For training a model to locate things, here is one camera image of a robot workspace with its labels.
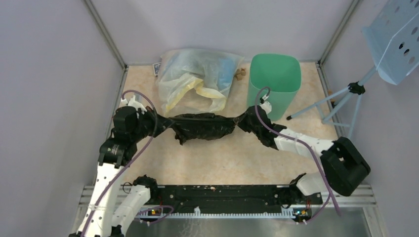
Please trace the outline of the light blue tripod stand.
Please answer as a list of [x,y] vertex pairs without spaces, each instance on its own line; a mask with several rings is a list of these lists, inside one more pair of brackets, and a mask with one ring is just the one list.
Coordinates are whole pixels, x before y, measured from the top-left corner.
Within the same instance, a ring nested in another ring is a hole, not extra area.
[[[364,93],[366,92],[364,84],[377,72],[376,66],[373,66],[360,81],[352,82],[348,84],[344,89],[332,93],[326,98],[315,102],[314,104],[286,117],[287,120],[296,118],[297,116],[309,111],[312,108],[316,108],[321,116],[321,121],[323,124],[331,124],[337,127],[348,128],[348,133],[345,135],[346,138],[350,139],[353,134],[354,126],[356,123],[356,118],[359,112],[359,107]],[[333,116],[337,115],[340,109],[352,98],[357,96],[354,113],[350,123],[341,123],[341,122],[332,122],[331,119]],[[330,103],[332,110],[324,115],[320,105],[323,103]]]

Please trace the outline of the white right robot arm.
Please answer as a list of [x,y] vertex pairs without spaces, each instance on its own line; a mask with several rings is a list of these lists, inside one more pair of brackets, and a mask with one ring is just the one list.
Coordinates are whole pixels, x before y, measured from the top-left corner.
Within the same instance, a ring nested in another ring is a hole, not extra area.
[[320,139],[272,123],[261,106],[251,106],[236,117],[237,126],[253,133],[265,146],[314,159],[319,171],[304,174],[290,189],[295,203],[304,203],[310,195],[335,191],[348,197],[370,174],[367,161],[349,138]]

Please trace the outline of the black trash bag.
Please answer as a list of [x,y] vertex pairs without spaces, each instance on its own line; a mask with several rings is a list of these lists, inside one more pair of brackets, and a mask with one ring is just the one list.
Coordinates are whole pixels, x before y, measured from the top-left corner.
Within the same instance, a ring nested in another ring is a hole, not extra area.
[[180,114],[174,117],[161,117],[159,122],[165,130],[171,128],[175,139],[181,145],[189,140],[216,140],[233,133],[244,115],[225,117],[214,113]]

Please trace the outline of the dark blue card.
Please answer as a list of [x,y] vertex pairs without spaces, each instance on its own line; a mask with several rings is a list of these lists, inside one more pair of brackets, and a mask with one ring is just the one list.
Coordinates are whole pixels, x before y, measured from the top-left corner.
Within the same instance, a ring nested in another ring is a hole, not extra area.
[[152,66],[153,66],[153,70],[154,70],[154,75],[157,77],[158,73],[159,73],[159,70],[160,70],[160,67],[161,67],[161,62],[154,63],[154,64],[152,64]]

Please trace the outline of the light blue perforated stand tray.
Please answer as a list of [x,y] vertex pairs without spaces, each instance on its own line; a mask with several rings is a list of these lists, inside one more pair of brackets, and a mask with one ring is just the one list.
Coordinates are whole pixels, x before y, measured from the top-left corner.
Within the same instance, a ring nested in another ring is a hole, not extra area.
[[419,65],[419,2],[389,0],[371,25],[364,27],[376,71],[398,85]]

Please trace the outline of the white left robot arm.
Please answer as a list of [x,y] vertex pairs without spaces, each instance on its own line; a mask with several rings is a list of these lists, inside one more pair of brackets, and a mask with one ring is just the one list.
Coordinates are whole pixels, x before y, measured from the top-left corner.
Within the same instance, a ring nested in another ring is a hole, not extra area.
[[157,181],[146,175],[132,184],[123,202],[116,206],[123,177],[144,152],[137,143],[150,140],[173,125],[173,120],[150,107],[124,106],[113,117],[111,136],[101,145],[96,181],[86,214],[74,237],[124,237],[141,207],[158,199]]

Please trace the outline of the translucent yellow-trimmed plastic bag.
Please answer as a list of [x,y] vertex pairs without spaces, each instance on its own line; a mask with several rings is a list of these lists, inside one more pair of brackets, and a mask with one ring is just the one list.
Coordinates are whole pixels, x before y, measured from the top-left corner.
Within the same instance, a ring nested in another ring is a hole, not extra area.
[[162,54],[156,86],[164,116],[224,110],[243,59],[238,54],[198,48]]

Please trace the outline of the small brown object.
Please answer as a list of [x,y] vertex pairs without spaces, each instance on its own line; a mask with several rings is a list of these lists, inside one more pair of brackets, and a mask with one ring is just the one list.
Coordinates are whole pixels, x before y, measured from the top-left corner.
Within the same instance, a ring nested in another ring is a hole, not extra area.
[[245,68],[240,68],[240,69],[236,70],[236,72],[234,74],[234,78],[236,80],[242,80],[246,74],[247,74],[246,69]]

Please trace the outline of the green plastic trash bin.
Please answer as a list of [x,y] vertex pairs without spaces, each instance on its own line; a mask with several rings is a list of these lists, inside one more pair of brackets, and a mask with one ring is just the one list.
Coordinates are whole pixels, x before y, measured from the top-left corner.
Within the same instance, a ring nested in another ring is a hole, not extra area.
[[250,64],[247,106],[255,105],[258,92],[270,88],[267,101],[272,105],[268,117],[279,120],[301,87],[301,67],[292,56],[262,53],[255,55]]

